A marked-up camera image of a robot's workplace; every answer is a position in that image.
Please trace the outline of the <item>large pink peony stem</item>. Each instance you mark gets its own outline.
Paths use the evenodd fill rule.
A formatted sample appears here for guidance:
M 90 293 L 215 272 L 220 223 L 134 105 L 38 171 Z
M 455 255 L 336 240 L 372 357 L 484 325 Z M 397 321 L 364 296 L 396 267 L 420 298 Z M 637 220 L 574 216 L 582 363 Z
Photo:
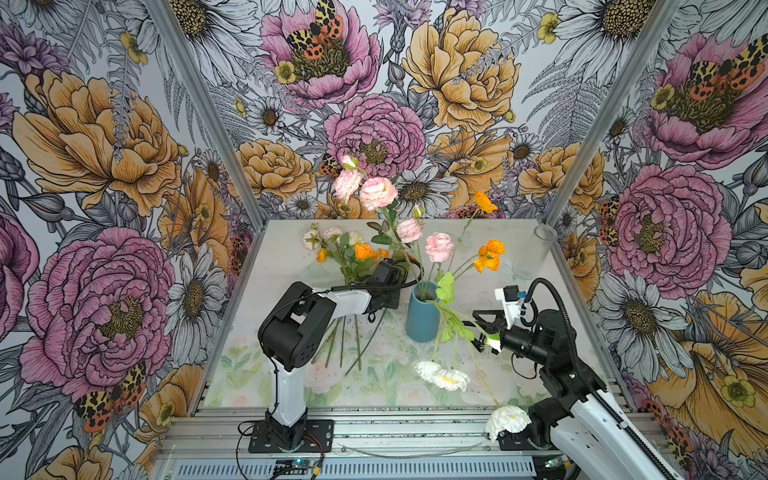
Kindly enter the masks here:
M 353 232 L 334 234 L 330 246 L 332 257 L 340 265 L 346 284 L 361 284 L 373 278 L 374 269 L 387 260 L 394 264 L 395 283 L 404 284 L 410 277 L 421 277 L 421 267 L 413 249 L 413 241 L 403 232 L 398 218 L 399 192 L 385 177 L 371 176 L 359 167 L 355 157 L 340 159 L 341 173 L 332 186 L 334 198 L 344 205 L 356 200 L 364 213 L 376 218 L 367 224 L 368 239 Z

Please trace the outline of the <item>orange poppy flower stem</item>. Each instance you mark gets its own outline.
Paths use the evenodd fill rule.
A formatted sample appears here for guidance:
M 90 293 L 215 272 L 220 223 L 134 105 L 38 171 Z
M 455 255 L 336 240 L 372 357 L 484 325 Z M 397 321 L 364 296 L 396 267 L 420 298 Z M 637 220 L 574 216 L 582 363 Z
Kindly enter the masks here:
M 456 281 L 469 270 L 482 274 L 486 270 L 498 271 L 501 257 L 506 253 L 505 244 L 496 239 L 488 240 L 477 252 L 457 266 L 453 266 L 456 242 L 447 234 L 435 233 L 427 240 L 429 260 L 439 269 L 435 276 L 437 299 L 449 305 L 455 299 Z

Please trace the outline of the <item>pink rose flower stem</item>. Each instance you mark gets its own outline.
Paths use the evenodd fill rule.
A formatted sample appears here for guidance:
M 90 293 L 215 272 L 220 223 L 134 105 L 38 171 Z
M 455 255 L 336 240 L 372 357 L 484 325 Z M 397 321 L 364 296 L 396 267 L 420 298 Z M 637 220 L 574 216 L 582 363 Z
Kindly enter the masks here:
M 456 245 L 444 232 L 426 236 L 422 213 L 422 209 L 417 209 L 412 217 L 397 220 L 394 227 L 397 255 L 405 261 L 413 276 L 411 304 L 439 302 L 450 305 L 455 298 L 456 279 L 449 263 Z

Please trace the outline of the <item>teal ceramic vase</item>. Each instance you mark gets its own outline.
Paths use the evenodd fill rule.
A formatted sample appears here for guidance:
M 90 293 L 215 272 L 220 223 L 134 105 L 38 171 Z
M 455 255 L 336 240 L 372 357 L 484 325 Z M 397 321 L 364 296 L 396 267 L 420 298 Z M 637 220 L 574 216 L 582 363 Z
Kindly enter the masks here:
M 434 305 L 438 301 L 436 291 L 434 282 L 419 282 L 411 291 L 405 329 L 415 342 L 426 343 L 437 336 L 440 312 Z

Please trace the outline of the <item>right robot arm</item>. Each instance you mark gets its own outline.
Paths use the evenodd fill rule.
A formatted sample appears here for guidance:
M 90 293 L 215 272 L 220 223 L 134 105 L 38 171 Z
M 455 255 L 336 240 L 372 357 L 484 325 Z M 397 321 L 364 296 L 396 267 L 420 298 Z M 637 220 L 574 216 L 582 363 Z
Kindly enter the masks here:
M 528 409 L 531 424 L 524 432 L 533 445 L 555 447 L 591 479 L 681 477 L 578 356 L 576 331 L 566 313 L 540 311 L 530 326 L 508 325 L 501 310 L 475 310 L 472 317 L 499 337 L 500 350 L 539 366 L 538 378 L 549 396 Z

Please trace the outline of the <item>white flower stem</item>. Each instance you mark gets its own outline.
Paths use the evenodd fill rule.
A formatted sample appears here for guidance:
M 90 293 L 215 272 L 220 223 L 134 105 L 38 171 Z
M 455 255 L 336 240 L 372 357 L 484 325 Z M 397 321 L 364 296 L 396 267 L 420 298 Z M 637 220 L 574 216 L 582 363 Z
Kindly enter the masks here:
M 440 389 L 466 392 L 471 383 L 471 378 L 469 374 L 456 367 L 455 353 L 457 352 L 459 341 L 462 340 L 469 345 L 473 364 L 476 368 L 479 368 L 479 363 L 473 353 L 475 348 L 471 341 L 480 334 L 498 334 L 499 337 L 500 334 L 492 333 L 490 327 L 480 327 L 474 320 L 470 320 L 469 325 L 465 325 L 459 312 L 452 309 L 451 304 L 434 303 L 440 312 L 440 322 L 432 350 L 432 357 L 430 360 L 417 362 L 414 365 L 414 370 L 427 383 Z M 455 353 L 450 364 L 443 366 L 438 361 L 438 350 L 441 344 L 450 342 L 453 342 Z M 494 397 L 493 401 L 497 408 L 491 414 L 485 426 L 485 435 L 490 440 L 495 441 L 500 435 L 504 434 L 520 434 L 532 424 L 531 418 L 522 408 L 514 405 L 502 406 Z

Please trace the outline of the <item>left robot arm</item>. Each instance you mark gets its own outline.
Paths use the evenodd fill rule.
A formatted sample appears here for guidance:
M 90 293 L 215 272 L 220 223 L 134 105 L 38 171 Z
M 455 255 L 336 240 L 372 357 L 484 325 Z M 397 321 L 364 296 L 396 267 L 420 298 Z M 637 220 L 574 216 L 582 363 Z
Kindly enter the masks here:
M 296 281 L 262 322 L 258 341 L 274 375 L 272 403 L 250 434 L 252 454 L 328 453 L 335 423 L 311 419 L 305 399 L 306 370 L 335 320 L 373 316 L 398 306 L 407 280 L 401 261 L 385 259 L 360 282 L 315 289 Z

